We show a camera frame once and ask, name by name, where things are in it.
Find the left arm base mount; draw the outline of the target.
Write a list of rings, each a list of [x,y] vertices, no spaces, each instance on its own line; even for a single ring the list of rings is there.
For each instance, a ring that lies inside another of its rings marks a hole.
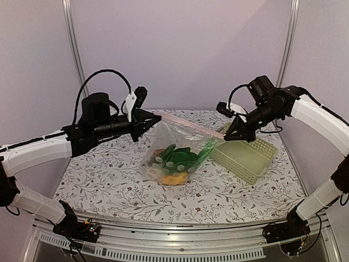
[[[66,216],[60,223],[54,225],[53,232],[68,239],[97,243],[100,229],[99,222],[91,219],[81,222],[76,217]]]

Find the brown potato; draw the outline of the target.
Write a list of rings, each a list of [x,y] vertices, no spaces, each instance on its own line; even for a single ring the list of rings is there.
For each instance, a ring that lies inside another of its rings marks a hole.
[[[154,150],[153,154],[154,154],[155,156],[157,156],[157,155],[159,155],[160,153],[162,153],[163,151],[164,151],[164,149],[156,149],[156,150]]]

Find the orange yellow mango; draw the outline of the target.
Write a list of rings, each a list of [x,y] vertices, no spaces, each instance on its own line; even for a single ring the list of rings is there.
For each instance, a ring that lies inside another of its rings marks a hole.
[[[177,186],[184,184],[187,181],[188,173],[182,172],[177,175],[168,175],[160,179],[161,183],[167,186]]]

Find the green white bok choy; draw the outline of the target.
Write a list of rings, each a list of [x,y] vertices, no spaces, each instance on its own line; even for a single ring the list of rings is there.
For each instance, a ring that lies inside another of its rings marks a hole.
[[[164,173],[188,171],[198,167],[198,155],[191,152],[190,147],[177,148],[175,144],[166,147],[162,153],[154,156],[154,163],[164,170]]]

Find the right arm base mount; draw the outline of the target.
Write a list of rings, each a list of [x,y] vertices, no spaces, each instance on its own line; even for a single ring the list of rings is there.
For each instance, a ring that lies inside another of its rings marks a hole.
[[[288,256],[300,255],[310,234],[308,221],[304,221],[298,215],[287,215],[282,223],[269,223],[262,230],[262,235],[267,243],[280,243],[281,251]]]

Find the clear zip top bag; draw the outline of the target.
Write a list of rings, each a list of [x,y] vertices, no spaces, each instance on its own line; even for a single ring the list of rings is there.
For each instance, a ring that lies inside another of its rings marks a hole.
[[[140,164],[144,178],[167,186],[186,183],[224,136],[182,118],[156,113],[154,141]]]

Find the green cucumber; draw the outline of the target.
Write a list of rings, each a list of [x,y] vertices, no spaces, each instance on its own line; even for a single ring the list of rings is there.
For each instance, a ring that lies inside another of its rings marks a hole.
[[[163,150],[153,152],[149,166],[159,168],[164,175],[174,175],[181,172],[193,173],[208,158],[216,146],[215,139],[208,139],[199,152],[192,147],[178,147],[170,144]]]

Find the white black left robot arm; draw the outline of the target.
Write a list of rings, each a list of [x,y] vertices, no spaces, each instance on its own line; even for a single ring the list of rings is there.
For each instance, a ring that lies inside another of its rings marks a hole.
[[[141,109],[144,95],[135,92],[125,100],[127,113],[111,114],[115,108],[108,94],[98,92],[82,100],[82,115],[72,125],[49,135],[1,147],[1,206],[15,207],[44,217],[70,237],[81,232],[74,212],[63,201],[49,199],[30,188],[16,184],[15,175],[44,163],[81,156],[105,141],[129,134],[134,142],[161,121],[161,116]]]

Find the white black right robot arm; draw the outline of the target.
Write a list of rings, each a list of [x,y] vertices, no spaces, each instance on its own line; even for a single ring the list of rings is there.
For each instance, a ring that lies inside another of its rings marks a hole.
[[[219,102],[216,106],[219,113],[233,119],[224,135],[226,141],[253,142],[256,131],[260,128],[293,117],[323,136],[344,157],[330,179],[288,214],[289,221],[282,225],[282,233],[287,238],[293,238],[302,231],[302,221],[348,193],[348,122],[318,102],[302,87],[275,87],[265,75],[255,78],[244,87],[255,101],[255,110],[246,112],[230,100]]]

